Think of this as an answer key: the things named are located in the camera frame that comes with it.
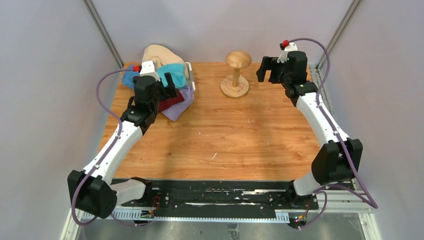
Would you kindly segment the turquoise bucket hat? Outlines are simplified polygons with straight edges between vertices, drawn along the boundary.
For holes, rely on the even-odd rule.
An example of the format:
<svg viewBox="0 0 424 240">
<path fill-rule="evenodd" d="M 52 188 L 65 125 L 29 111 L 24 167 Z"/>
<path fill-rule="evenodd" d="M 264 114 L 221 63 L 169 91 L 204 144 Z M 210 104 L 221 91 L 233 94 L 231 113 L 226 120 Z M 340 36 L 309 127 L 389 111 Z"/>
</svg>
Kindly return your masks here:
<svg viewBox="0 0 424 240">
<path fill-rule="evenodd" d="M 161 78 L 164 87 L 168 86 L 168 82 L 165 77 L 165 73 L 170 73 L 172 81 L 176 89 L 182 89 L 187 84 L 187 78 L 185 76 L 186 66 L 183 63 L 170 63 L 161 66 L 156 70 L 158 76 Z"/>
</svg>

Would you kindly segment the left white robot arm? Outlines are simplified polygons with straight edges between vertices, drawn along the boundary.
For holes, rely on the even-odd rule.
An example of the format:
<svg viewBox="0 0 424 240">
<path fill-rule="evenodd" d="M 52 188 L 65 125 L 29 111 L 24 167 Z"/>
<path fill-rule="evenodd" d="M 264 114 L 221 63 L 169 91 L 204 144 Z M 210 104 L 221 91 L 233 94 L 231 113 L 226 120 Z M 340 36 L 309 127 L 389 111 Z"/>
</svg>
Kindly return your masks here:
<svg viewBox="0 0 424 240">
<path fill-rule="evenodd" d="M 126 202 L 135 201 L 142 207 L 152 203 L 150 181 L 132 177 L 113 184 L 112 179 L 129 150 L 155 122 L 160 101 L 177 96 L 171 73 L 166 72 L 164 79 L 166 85 L 151 73 L 134 77 L 134 96 L 129 99 L 122 116 L 117 118 L 118 125 L 112 137 L 88 165 L 68 175 L 71 213 L 77 224 L 83 225 L 77 217 L 77 210 L 105 219 Z"/>
</svg>

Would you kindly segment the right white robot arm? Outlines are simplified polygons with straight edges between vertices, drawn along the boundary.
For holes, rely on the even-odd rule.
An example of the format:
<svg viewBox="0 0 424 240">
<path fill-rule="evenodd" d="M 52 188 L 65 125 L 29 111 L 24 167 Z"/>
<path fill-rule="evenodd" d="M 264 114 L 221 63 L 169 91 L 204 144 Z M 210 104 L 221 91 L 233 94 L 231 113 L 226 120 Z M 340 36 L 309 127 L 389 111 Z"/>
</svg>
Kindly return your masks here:
<svg viewBox="0 0 424 240">
<path fill-rule="evenodd" d="M 310 172 L 293 180 L 285 195 L 286 203 L 297 209 L 306 202 L 306 196 L 319 188 L 353 179 L 359 170 L 363 145 L 337 125 L 319 96 L 317 85 L 307 80 L 306 53 L 294 50 L 281 57 L 264 56 L 257 79 L 263 82 L 266 72 L 270 72 L 268 81 L 283 86 L 285 95 L 304 115 L 320 145 Z"/>
</svg>

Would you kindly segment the maroon bucket hat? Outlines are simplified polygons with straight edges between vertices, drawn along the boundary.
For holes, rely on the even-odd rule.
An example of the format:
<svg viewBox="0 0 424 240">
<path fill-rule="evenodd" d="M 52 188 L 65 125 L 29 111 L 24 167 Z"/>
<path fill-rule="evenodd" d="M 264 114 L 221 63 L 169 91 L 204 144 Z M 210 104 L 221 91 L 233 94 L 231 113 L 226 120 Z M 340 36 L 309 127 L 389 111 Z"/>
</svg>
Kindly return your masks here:
<svg viewBox="0 0 424 240">
<path fill-rule="evenodd" d="M 165 99 L 165 100 L 163 100 L 159 103 L 158 112 L 161 113 L 161 112 L 169 109 L 173 105 L 179 104 L 183 101 L 184 101 L 184 97 L 181 94 L 181 92 L 177 89 L 176 90 L 176 97 Z"/>
</svg>

